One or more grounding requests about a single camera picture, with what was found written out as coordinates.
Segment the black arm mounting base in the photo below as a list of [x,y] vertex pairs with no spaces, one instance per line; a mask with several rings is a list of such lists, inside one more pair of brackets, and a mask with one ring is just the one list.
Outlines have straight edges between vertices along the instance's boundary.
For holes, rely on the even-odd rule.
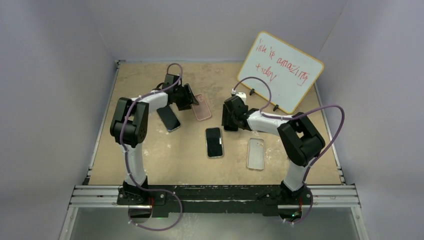
[[283,184],[276,185],[153,185],[141,187],[126,182],[118,188],[117,205],[147,207],[154,218],[170,213],[261,214],[296,223],[306,217],[313,206],[310,188],[294,192]]

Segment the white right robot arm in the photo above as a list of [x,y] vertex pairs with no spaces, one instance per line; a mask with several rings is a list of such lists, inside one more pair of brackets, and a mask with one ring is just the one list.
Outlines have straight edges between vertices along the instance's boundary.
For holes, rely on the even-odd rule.
[[241,97],[233,95],[224,101],[222,125],[280,137],[289,159],[287,174],[280,184],[280,196],[288,204],[300,198],[308,167],[326,146],[324,138],[307,116],[302,116],[301,112],[293,116],[264,116],[259,109],[249,109]]

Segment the pink phone case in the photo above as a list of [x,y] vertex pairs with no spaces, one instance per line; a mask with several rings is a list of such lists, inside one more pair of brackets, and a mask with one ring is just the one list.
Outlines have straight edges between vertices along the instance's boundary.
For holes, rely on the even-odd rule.
[[198,121],[205,121],[212,117],[212,112],[202,94],[195,95],[198,104],[192,104],[191,108]]

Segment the black phone with white reflection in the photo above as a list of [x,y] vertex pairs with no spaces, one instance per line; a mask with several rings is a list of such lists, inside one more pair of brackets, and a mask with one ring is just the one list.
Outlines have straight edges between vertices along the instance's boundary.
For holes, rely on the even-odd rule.
[[208,158],[220,158],[224,156],[222,133],[219,127],[211,127],[205,130],[206,155]]

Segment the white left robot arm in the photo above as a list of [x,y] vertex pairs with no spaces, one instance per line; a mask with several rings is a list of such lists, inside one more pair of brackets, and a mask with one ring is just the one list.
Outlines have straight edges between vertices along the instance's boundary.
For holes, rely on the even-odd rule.
[[170,73],[151,92],[135,98],[121,97],[117,101],[109,131],[124,156],[126,177],[120,194],[125,200],[142,205],[151,196],[142,146],[147,136],[149,114],[171,104],[176,104],[181,111],[190,109],[198,102],[190,85],[182,83],[182,76]]

